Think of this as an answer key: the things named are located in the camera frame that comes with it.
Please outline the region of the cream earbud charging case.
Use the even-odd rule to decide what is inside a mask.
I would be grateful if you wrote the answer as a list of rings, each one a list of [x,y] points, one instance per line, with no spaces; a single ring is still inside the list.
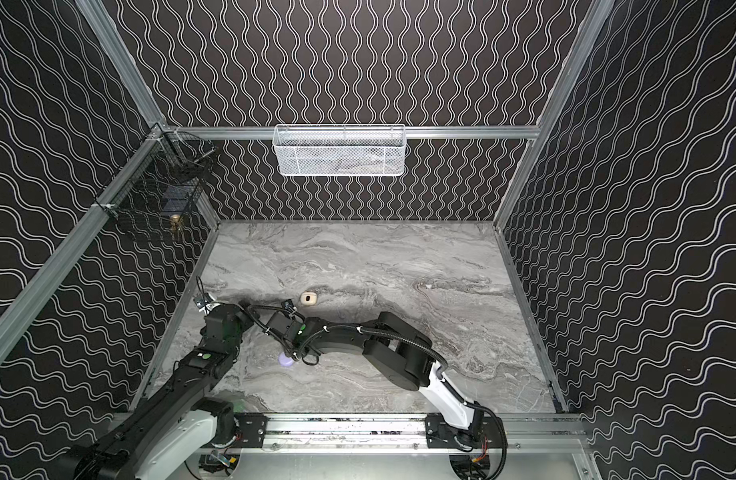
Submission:
[[[300,302],[304,306],[314,306],[318,303],[318,294],[316,292],[303,292],[300,296]]]

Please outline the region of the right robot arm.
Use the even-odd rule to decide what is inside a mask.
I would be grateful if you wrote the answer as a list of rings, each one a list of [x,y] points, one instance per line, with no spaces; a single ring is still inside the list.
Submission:
[[[336,323],[306,317],[290,302],[244,310],[294,362],[316,366],[326,354],[358,355],[396,387],[423,395],[437,409],[426,419],[430,448],[507,448],[503,421],[454,385],[447,374],[449,363],[432,340],[399,316],[382,312],[362,323]]]

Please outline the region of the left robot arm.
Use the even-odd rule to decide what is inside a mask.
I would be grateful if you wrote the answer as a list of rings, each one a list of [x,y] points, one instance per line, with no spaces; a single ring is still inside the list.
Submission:
[[[220,303],[205,316],[201,341],[178,361],[171,377],[134,413],[91,446],[74,445],[58,460],[60,479],[134,479],[156,442],[191,411],[234,366],[243,335],[256,316]]]

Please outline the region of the purple round earbud case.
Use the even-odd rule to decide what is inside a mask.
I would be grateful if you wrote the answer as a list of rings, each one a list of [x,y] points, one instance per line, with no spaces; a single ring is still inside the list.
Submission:
[[[278,357],[278,361],[283,367],[291,367],[296,363],[296,360],[292,357],[287,356],[285,353],[281,353]]]

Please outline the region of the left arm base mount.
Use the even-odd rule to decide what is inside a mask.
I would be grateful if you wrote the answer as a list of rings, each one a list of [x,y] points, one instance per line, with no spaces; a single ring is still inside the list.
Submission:
[[[229,448],[261,448],[267,435],[269,417],[262,413],[236,413],[235,435]]]

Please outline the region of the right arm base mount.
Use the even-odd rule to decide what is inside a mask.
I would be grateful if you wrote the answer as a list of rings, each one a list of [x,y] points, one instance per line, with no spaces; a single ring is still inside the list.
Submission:
[[[424,420],[424,433],[430,449],[481,450],[501,448],[506,439],[503,421],[488,413],[476,411],[469,427],[454,427],[442,414],[429,414]]]

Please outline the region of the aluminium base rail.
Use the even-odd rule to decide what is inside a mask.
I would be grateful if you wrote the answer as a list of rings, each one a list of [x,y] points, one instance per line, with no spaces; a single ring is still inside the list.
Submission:
[[[264,454],[478,454],[482,450],[430,449],[424,433],[429,414],[265,414],[267,435],[261,448],[229,448],[229,437],[216,445],[226,453]],[[583,450],[586,428],[572,414],[504,414],[501,417],[512,453],[577,453]]]

